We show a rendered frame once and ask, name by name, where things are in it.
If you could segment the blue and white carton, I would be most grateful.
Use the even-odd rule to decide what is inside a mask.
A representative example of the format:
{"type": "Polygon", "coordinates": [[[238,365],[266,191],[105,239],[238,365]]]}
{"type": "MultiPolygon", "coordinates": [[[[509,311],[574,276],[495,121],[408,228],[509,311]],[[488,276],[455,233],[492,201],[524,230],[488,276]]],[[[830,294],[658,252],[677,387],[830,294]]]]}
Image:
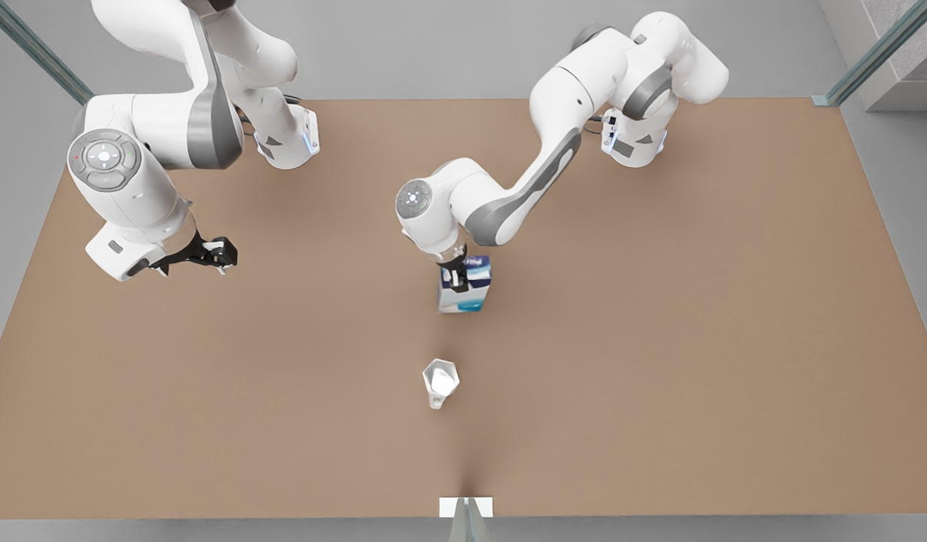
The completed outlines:
{"type": "Polygon", "coordinates": [[[460,267],[441,267],[437,312],[479,312],[492,282],[490,256],[457,258],[460,267]]]}

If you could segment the clear glass cup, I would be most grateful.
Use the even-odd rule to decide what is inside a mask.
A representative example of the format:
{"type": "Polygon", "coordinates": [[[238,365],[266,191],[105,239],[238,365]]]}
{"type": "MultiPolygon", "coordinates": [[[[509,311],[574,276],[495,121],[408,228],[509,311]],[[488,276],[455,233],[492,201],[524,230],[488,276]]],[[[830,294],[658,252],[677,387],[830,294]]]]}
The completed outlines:
{"type": "Polygon", "coordinates": [[[459,387],[459,373],[452,361],[434,359],[422,372],[429,406],[439,410],[444,401],[459,387]]]}

